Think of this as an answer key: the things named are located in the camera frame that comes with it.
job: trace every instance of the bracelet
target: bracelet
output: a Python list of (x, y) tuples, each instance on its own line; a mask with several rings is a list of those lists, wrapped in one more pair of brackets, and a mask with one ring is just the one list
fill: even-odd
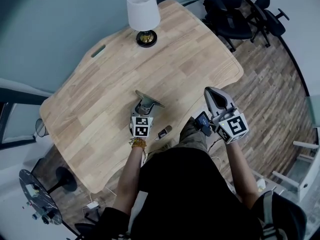
[(143, 150), (145, 150), (146, 146), (147, 146), (147, 143), (142, 138), (135, 138), (131, 148), (140, 147)]

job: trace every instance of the chair armrest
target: chair armrest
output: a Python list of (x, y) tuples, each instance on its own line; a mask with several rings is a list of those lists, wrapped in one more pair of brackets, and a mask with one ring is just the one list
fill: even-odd
[(222, 0), (212, 0), (214, 5), (216, 5), (221, 11), (227, 12), (228, 9), (225, 6), (224, 2)]
[(279, 13), (277, 16), (275, 16), (277, 19), (279, 19), (279, 18), (281, 18), (282, 16), (284, 16), (288, 21), (290, 21), (289, 17), (284, 13), (283, 10), (281, 10), (281, 9), (279, 9), (279, 8), (278, 8), (278, 10), (280, 11), (280, 13)]
[(260, 17), (266, 22), (267, 17), (265, 15), (265, 13), (261, 10), (261, 8), (258, 5), (256, 5), (255, 3), (252, 6), (255, 9), (255, 11), (260, 15)]

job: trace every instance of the camouflage pants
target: camouflage pants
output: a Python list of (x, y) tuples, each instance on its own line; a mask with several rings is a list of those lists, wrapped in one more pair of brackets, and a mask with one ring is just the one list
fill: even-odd
[(206, 136), (202, 131), (197, 130), (196, 122), (193, 117), (190, 117), (188, 122), (186, 122), (185, 126), (183, 127), (180, 133), (179, 143), (177, 145), (171, 147), (170, 144), (166, 144), (162, 148), (150, 152), (148, 154), (146, 162), (149, 161), (155, 154), (175, 148), (192, 148), (208, 153)]

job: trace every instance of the chair seat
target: chair seat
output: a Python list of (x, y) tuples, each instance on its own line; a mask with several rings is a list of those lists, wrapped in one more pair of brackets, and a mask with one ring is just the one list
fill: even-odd
[(252, 37), (246, 18), (237, 9), (228, 9), (227, 12), (213, 9), (207, 14), (206, 19), (212, 23), (219, 36), (239, 40)]
[(265, 9), (263, 12), (267, 18), (267, 22), (265, 23), (267, 30), (269, 30), (275, 37), (282, 36), (282, 34), (286, 32), (284, 25), (282, 25), (282, 23), (269, 10)]

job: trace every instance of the person's right arm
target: person's right arm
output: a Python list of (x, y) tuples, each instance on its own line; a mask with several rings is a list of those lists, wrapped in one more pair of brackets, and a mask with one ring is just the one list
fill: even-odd
[(259, 198), (256, 180), (239, 144), (235, 141), (225, 146), (235, 191), (241, 197), (242, 203), (251, 209)]

